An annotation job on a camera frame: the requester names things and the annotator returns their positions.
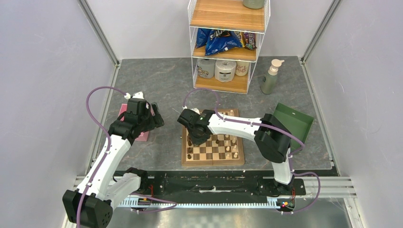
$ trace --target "green container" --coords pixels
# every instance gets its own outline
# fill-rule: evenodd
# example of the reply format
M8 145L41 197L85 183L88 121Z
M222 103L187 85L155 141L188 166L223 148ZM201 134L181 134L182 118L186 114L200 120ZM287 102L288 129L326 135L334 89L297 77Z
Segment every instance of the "green container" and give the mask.
M293 136L305 143L312 123L314 122L314 118L312 116L285 106L282 103L277 104L273 116L275 116L291 132ZM291 140L291 150L295 150L299 147L300 145L297 143L297 141Z

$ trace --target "chessboard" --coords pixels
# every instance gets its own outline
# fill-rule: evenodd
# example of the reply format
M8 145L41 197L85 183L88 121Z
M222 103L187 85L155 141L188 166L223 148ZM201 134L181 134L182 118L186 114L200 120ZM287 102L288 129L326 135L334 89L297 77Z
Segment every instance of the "chessboard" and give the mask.
M239 116L238 109L219 109L220 113ZM201 145L193 145L185 127L182 130L182 165L243 165L245 163L242 138L213 134Z

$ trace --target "wooden shelf board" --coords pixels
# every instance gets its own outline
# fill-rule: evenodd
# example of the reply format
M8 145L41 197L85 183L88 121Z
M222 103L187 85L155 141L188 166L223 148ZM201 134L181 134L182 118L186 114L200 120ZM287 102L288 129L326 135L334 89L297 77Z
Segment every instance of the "wooden shelf board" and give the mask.
M194 48L193 57L196 58L215 58L215 59L232 59L248 62L256 62L256 49L251 51L246 48L234 47L228 51L224 51L215 55L205 56L206 46Z
M197 0L190 26L264 33L264 8L246 8L241 0Z
M246 94L248 91L248 75L235 75L230 82L220 82L215 77L204 78L197 76L195 87Z

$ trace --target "paper roll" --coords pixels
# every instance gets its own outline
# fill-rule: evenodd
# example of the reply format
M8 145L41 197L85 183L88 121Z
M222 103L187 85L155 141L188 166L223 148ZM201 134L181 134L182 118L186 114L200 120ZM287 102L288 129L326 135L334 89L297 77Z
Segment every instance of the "paper roll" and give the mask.
M248 73L249 70L249 62L237 61L237 68L235 70L235 74L238 76L244 76Z
M215 70L215 59L199 59L197 61L197 73L200 77L212 78Z
M234 79L237 63L230 60L217 60L215 62L214 77L220 82L230 82Z

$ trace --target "pink tray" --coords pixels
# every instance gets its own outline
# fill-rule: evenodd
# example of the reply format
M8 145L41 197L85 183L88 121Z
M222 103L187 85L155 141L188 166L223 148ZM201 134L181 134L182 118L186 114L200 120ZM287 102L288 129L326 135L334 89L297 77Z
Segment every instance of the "pink tray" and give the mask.
M120 107L120 111L119 111L119 115L127 110L127 104L122 104L122 106ZM140 136L135 139L135 141L142 141L142 142L146 142L148 139L148 133L149 132L141 132Z

